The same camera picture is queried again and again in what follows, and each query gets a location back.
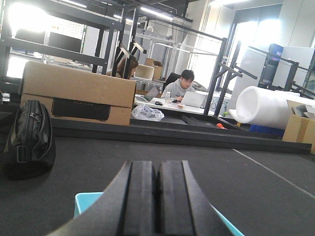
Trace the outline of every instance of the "blue container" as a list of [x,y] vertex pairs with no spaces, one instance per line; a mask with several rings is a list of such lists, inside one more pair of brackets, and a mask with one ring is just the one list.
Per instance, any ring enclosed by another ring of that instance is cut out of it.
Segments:
[[258,133],[265,133],[265,134],[274,134],[282,138],[285,130],[252,124],[250,127],[250,131],[258,132]]
[[89,208],[103,192],[96,193],[78,193],[74,198],[74,218],[82,214]]
[[[82,214],[87,208],[89,208],[103,192],[96,193],[78,193],[75,195],[75,207],[74,218]],[[219,217],[225,223],[225,225],[231,230],[235,236],[244,236],[231,222],[228,221],[217,209],[215,209]]]

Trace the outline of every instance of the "zipper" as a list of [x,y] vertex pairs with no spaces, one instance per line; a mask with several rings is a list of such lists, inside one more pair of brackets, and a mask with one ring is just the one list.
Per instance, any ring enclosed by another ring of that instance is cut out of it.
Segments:
[[27,150],[32,150],[32,137],[33,137],[34,122],[32,121],[33,119],[32,119],[31,114],[34,112],[34,106],[35,106],[36,101],[31,100],[30,102],[31,102],[30,109],[28,111],[28,113],[29,113],[28,126],[26,129],[26,147],[27,147]]

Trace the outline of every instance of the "black panel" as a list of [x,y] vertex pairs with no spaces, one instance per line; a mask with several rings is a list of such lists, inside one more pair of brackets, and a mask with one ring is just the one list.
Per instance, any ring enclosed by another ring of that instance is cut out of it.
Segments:
[[33,43],[44,44],[45,40],[45,31],[42,32],[34,32],[26,29],[18,29],[15,38],[30,41]]
[[110,105],[54,98],[52,113],[56,117],[108,120]]
[[51,32],[48,46],[79,53],[81,52],[81,39]]

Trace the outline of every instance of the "white laptop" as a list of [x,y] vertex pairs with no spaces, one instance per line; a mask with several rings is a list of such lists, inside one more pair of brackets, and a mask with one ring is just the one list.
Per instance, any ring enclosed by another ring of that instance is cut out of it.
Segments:
[[204,94],[187,91],[182,100],[182,104],[186,106],[200,107],[205,98],[206,98],[206,95]]

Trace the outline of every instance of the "monitor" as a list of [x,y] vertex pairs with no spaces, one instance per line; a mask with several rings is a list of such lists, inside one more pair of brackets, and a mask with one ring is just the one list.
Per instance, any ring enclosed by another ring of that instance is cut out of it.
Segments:
[[79,53],[81,52],[81,39],[51,32],[48,46]]
[[34,32],[27,29],[18,29],[15,38],[33,42],[44,44],[45,40],[45,31],[42,32]]

